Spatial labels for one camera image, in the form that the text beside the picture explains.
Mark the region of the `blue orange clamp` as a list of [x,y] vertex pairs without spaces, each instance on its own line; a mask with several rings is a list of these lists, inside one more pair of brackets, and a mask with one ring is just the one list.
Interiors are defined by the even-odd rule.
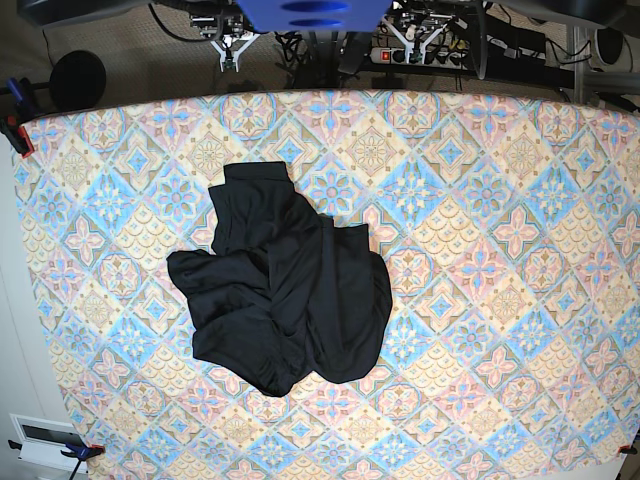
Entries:
[[6,86],[1,88],[1,94],[11,94],[15,100],[15,113],[1,117],[1,133],[18,154],[27,158],[34,152],[33,144],[23,126],[25,122],[32,120],[36,113],[31,84],[27,78],[18,80],[10,77]]
[[10,449],[19,452],[20,459],[30,462],[54,462],[61,460],[63,457],[86,461],[105,453],[105,448],[102,446],[60,445],[38,442],[19,443],[13,440],[8,440],[7,443]]

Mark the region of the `white floor vent box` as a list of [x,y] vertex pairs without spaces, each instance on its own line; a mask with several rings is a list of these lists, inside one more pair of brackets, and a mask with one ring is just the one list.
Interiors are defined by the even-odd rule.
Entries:
[[12,441],[21,445],[18,459],[23,463],[71,473],[77,461],[62,454],[66,444],[81,446],[83,441],[70,423],[44,420],[10,413],[16,435]]

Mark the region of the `orange clamp lower right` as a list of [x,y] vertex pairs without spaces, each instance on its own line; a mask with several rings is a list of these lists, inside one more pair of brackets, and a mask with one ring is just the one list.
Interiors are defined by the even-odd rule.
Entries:
[[619,455],[636,455],[638,449],[634,445],[625,445],[618,449]]

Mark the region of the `blue orange clamp upper left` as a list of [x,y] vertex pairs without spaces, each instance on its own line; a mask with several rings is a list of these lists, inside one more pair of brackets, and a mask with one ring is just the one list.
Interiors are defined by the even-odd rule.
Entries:
[[1,88],[1,94],[11,94],[15,100],[15,113],[1,117],[1,133],[18,154],[27,158],[34,152],[33,144],[23,126],[25,122],[32,120],[36,113],[31,84],[27,78],[18,80],[10,77],[6,86]]

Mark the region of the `patterned tablecloth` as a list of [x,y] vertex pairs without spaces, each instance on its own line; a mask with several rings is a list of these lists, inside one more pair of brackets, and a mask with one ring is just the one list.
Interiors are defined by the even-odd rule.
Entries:
[[[639,120],[473,94],[244,93],[26,126],[12,174],[35,303],[100,479],[517,479],[639,428]],[[167,255],[207,190],[282,161],[365,223],[393,310],[377,365],[281,399],[192,356]]]

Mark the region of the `blue orange clamp lower left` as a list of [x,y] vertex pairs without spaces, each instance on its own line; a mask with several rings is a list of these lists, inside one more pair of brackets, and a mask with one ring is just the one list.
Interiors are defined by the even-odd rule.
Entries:
[[60,445],[38,442],[19,443],[13,440],[8,440],[7,443],[10,449],[19,452],[20,459],[30,462],[54,462],[61,460],[63,457],[86,461],[105,453],[105,448],[102,446]]

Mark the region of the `white power strip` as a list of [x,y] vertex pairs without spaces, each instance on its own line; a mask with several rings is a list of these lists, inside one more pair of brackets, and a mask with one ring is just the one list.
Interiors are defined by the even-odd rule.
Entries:
[[406,52],[399,47],[373,47],[369,54],[372,63],[379,65],[429,66],[437,68],[466,69],[467,49],[445,47],[427,49],[424,54],[413,51],[406,60]]

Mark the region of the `black t-shirt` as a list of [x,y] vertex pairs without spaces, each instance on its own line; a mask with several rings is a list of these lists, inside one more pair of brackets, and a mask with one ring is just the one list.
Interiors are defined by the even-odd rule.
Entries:
[[316,212],[282,162],[229,164],[209,195],[211,248],[167,259],[188,303],[194,357],[271,397],[310,373],[335,384],[366,376],[392,310],[367,226]]

